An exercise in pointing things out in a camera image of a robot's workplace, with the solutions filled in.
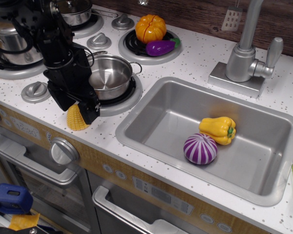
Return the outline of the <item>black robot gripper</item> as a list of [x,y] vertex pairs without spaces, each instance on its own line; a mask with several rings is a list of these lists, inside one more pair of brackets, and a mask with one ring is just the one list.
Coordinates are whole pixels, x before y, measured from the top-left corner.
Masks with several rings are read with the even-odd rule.
[[67,45],[59,41],[37,43],[43,55],[47,70],[47,88],[63,110],[67,111],[76,101],[86,124],[91,124],[100,116],[101,103],[89,84],[91,64],[87,52],[90,50],[77,43]]

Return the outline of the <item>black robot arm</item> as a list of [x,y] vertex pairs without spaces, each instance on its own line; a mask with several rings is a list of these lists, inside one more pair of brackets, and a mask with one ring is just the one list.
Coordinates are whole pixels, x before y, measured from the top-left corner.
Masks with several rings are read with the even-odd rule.
[[20,54],[35,47],[47,70],[48,90],[63,111],[78,102],[86,124],[100,115],[99,99],[90,85],[91,66],[85,47],[73,42],[74,33],[52,0],[0,0],[0,22],[13,24],[25,48],[6,51]]

